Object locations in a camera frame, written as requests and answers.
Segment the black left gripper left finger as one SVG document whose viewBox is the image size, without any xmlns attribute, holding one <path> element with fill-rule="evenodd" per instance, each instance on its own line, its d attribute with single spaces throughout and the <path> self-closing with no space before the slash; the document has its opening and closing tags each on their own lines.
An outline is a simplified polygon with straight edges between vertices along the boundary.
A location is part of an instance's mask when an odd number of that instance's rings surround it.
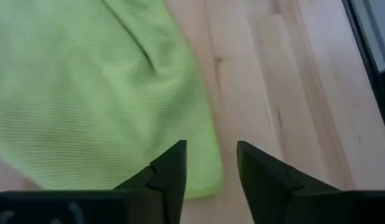
<svg viewBox="0 0 385 224">
<path fill-rule="evenodd" d="M 178 224 L 187 177 L 187 141 L 180 140 L 115 190 L 146 188 L 163 194 L 165 222 Z"/>
</svg>

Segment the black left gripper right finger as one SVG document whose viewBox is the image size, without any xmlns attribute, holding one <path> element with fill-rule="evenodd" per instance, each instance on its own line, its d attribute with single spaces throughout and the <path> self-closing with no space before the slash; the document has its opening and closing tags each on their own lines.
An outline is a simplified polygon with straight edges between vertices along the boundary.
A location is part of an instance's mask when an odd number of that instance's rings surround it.
<svg viewBox="0 0 385 224">
<path fill-rule="evenodd" d="M 255 223 L 285 223 L 287 207 L 295 193 L 339 191 L 246 141 L 237 142 L 237 166 Z"/>
</svg>

